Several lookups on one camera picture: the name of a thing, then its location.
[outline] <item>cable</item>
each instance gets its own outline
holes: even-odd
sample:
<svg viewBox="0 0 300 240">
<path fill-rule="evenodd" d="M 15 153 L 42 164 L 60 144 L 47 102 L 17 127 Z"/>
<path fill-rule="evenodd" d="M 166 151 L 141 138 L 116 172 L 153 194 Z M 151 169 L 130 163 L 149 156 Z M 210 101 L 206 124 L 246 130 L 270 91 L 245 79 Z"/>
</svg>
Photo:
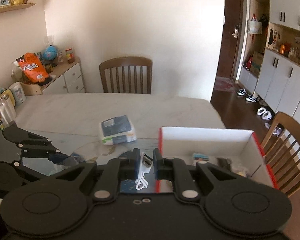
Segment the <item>cable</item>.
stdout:
<svg viewBox="0 0 300 240">
<path fill-rule="evenodd" d="M 151 170 L 152 159 L 147 156 L 144 152 L 141 153 L 140 156 L 140 166 L 139 166 L 139 173 L 138 179 L 136 179 L 136 190 L 141 190 L 143 188 L 147 188 L 149 183 L 145 179 L 145 174 L 149 173 Z"/>
</svg>

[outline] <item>door handle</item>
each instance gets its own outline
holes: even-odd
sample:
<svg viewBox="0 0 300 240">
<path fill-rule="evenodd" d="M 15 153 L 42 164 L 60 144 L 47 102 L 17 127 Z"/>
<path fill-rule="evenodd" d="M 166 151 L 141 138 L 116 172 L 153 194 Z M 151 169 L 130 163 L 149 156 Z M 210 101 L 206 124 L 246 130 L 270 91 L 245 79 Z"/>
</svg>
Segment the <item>door handle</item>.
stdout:
<svg viewBox="0 0 300 240">
<path fill-rule="evenodd" d="M 293 71 L 293 67 L 291 68 L 291 72 L 290 72 L 289 78 L 291 78 L 292 71 Z"/>
<path fill-rule="evenodd" d="M 235 26 L 234 33 L 232 33 L 232 35 L 234 36 L 235 39 L 238 38 L 238 36 L 239 36 L 239 26 L 238 25 Z"/>
</svg>

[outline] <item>door mat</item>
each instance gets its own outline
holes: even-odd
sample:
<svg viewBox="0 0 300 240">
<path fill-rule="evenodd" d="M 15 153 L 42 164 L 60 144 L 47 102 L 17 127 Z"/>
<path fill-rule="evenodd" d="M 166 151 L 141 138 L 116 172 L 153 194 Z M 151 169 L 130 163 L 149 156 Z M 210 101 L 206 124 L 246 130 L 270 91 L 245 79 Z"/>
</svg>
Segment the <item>door mat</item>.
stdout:
<svg viewBox="0 0 300 240">
<path fill-rule="evenodd" d="M 213 90 L 235 93 L 234 82 L 229 78 L 216 77 Z"/>
</svg>

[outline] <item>cardboard box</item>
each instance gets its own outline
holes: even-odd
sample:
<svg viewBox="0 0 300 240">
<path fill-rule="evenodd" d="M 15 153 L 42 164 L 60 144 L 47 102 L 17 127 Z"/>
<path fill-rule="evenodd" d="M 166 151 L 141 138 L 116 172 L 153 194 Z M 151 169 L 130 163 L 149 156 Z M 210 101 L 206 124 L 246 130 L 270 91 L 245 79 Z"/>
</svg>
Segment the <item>cardboard box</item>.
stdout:
<svg viewBox="0 0 300 240">
<path fill-rule="evenodd" d="M 192 165 L 193 153 L 212 158 L 229 158 L 233 164 L 248 169 L 251 179 L 278 188 L 270 166 L 264 163 L 264 152 L 253 131 L 162 127 L 159 150 L 163 157 L 176 157 Z M 157 192 L 167 192 L 167 183 L 156 186 Z"/>
<path fill-rule="evenodd" d="M 263 61 L 263 55 L 255 51 L 252 57 L 250 72 L 253 73 L 256 77 L 259 76 L 262 61 Z"/>
</svg>

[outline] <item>barcode label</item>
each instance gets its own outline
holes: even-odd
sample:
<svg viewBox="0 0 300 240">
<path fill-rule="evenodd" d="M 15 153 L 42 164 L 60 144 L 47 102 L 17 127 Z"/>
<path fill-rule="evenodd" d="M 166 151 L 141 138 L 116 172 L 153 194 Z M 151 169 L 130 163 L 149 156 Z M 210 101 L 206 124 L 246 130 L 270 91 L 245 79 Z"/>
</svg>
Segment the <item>barcode label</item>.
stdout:
<svg viewBox="0 0 300 240">
<path fill-rule="evenodd" d="M 110 119 L 108 121 L 105 121 L 103 123 L 104 127 L 108 127 L 108 126 L 111 126 L 111 125 L 114 125 L 114 120 L 113 119 Z"/>
</svg>

